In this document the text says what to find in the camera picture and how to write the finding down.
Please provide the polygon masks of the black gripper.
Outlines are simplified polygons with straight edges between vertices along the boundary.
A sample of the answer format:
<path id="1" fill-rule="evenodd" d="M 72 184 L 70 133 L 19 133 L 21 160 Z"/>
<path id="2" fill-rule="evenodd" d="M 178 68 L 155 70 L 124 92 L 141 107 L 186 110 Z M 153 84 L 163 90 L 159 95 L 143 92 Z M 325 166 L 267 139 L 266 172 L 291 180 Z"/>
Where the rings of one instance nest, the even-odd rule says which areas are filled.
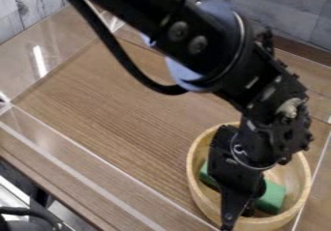
<path id="1" fill-rule="evenodd" d="M 243 127 L 222 125 L 212 135 L 207 172 L 222 194 L 220 231 L 234 231 L 239 217 L 255 215 L 267 191 L 265 171 L 275 164 L 265 146 L 265 136 Z"/>

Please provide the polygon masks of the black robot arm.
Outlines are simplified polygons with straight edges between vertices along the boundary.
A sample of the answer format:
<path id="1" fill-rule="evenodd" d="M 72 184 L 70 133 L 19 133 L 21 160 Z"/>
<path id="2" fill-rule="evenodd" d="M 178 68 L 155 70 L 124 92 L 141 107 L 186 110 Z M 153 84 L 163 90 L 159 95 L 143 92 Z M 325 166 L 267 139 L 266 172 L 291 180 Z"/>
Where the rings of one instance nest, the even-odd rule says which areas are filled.
<path id="1" fill-rule="evenodd" d="M 308 88 L 277 59 L 274 33 L 255 33 L 224 3 L 191 0 L 69 0 L 131 75 L 165 95 L 211 93 L 241 112 L 222 126 L 208 155 L 208 174 L 222 195 L 222 231 L 234 231 L 267 190 L 265 173 L 310 148 Z M 141 32 L 165 55 L 175 79 L 164 85 L 132 62 L 90 5 L 97 4 Z"/>

